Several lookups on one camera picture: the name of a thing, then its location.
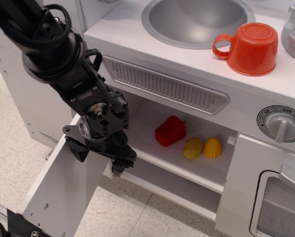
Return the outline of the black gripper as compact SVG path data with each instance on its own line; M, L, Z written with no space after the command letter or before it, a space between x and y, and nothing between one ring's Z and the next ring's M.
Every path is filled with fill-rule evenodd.
M114 177L120 177L126 168L133 167L136 162L136 152L127 144L128 138L122 130L101 135L90 127L85 117L81 117L76 125L64 126L63 133L78 161L84 162L90 151L110 158Z

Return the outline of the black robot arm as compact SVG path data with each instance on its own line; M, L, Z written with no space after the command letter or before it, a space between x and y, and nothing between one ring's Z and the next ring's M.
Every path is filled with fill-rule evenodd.
M49 84L80 119L63 128L71 153L84 161L89 152L112 160L120 176L134 166L136 152L128 145L128 104L99 74L103 57L87 49L61 5L40 6L34 0L0 0L0 28L22 51L26 72Z

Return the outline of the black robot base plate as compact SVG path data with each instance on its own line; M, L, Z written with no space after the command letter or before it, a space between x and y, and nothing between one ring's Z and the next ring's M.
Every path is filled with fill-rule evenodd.
M33 225L21 215L7 209L0 213L0 237L49 237L45 231Z

